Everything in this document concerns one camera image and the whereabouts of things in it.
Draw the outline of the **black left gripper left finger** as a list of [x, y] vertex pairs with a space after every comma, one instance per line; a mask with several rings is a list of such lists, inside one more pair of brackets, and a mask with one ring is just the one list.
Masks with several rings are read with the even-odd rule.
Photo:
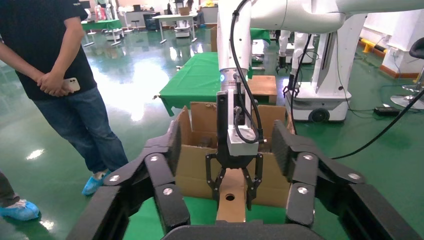
[[130, 217], [153, 199], [164, 232], [187, 226], [191, 217], [176, 184], [182, 149], [181, 127], [172, 121], [167, 132], [149, 139], [140, 155], [105, 178], [90, 199], [68, 240], [121, 240]]

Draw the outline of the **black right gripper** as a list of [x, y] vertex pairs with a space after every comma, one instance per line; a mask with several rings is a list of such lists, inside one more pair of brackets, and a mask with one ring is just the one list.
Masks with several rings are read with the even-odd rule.
[[[206, 181], [212, 190], [212, 198], [220, 200], [220, 187], [226, 169], [241, 169], [245, 183], [245, 203], [248, 211], [252, 210], [252, 201], [257, 197], [257, 189], [263, 178], [263, 155], [259, 153], [260, 132], [252, 120], [248, 109], [250, 100], [234, 92], [219, 92], [216, 96], [217, 106], [217, 152], [205, 156]], [[213, 180], [211, 160], [217, 159], [221, 164]], [[254, 175], [247, 166], [255, 159]]]

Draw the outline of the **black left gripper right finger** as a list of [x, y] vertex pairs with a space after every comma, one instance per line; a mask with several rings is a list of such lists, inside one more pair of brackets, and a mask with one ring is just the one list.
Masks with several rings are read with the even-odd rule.
[[271, 150], [290, 183], [285, 221], [311, 228], [315, 200], [338, 216], [352, 240], [418, 240], [420, 235], [358, 171], [327, 157], [315, 142], [275, 120]]

